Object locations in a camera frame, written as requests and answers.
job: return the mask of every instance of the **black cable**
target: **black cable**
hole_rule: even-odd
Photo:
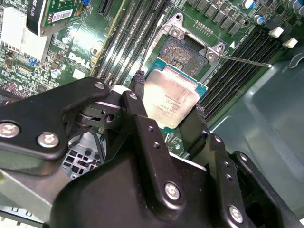
[[[98,154],[100,156],[100,161],[101,161],[101,163],[104,163],[105,162],[105,151],[104,151],[104,149],[100,145],[99,138],[98,138],[96,132],[90,130],[90,133],[94,137],[94,140],[95,140],[95,143],[96,143],[96,147],[97,147],[97,150],[98,150]]]

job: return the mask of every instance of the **blue connector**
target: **blue connector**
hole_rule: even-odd
[[[81,0],[81,3],[87,6],[88,4],[90,4],[90,0]]]
[[[28,63],[28,65],[31,66],[31,67],[33,67],[33,66],[36,64],[36,62],[37,62],[36,59],[32,59],[32,60]]]

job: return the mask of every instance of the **gray metal panel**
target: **gray metal panel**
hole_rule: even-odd
[[[212,127],[229,152],[246,153],[304,217],[304,63],[269,69]]]

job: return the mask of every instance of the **white connector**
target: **white connector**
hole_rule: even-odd
[[[298,41],[295,38],[291,38],[290,40],[286,41],[285,43],[283,43],[283,46],[285,48],[294,48],[294,46],[298,43]]]
[[[281,27],[276,27],[274,30],[271,30],[269,32],[269,35],[271,35],[274,38],[278,38],[283,32],[284,29],[282,29]]]

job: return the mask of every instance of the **bolt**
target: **bolt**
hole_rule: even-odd
[[[208,53],[207,54],[207,59],[213,59],[213,57],[214,57],[214,54],[213,53]]]
[[[247,161],[247,157],[246,157],[245,155],[243,155],[242,153],[240,153],[239,156],[240,156],[244,161]]]
[[[13,123],[1,123],[0,124],[0,137],[12,138],[19,134],[20,128]]]
[[[138,99],[137,96],[136,96],[136,94],[129,94],[129,96],[130,96],[131,98],[133,98],[134,100],[137,100],[137,99]]]
[[[239,212],[239,210],[235,206],[230,206],[229,207],[229,212],[230,212],[230,215],[232,216],[232,218],[236,222],[238,222],[238,223],[243,222],[243,216],[242,216],[241,212]]]
[[[174,37],[178,37],[180,35],[180,30],[178,28],[175,28],[175,29],[172,30],[171,34]]]
[[[97,82],[94,84],[98,89],[104,89],[104,85],[101,82]]]
[[[59,144],[59,139],[54,133],[45,132],[38,136],[37,142],[44,148],[54,148]]]
[[[214,138],[215,138],[218,142],[221,142],[221,141],[222,141],[217,135],[214,135]]]
[[[172,183],[165,184],[165,192],[171,200],[177,200],[180,197],[179,189]]]

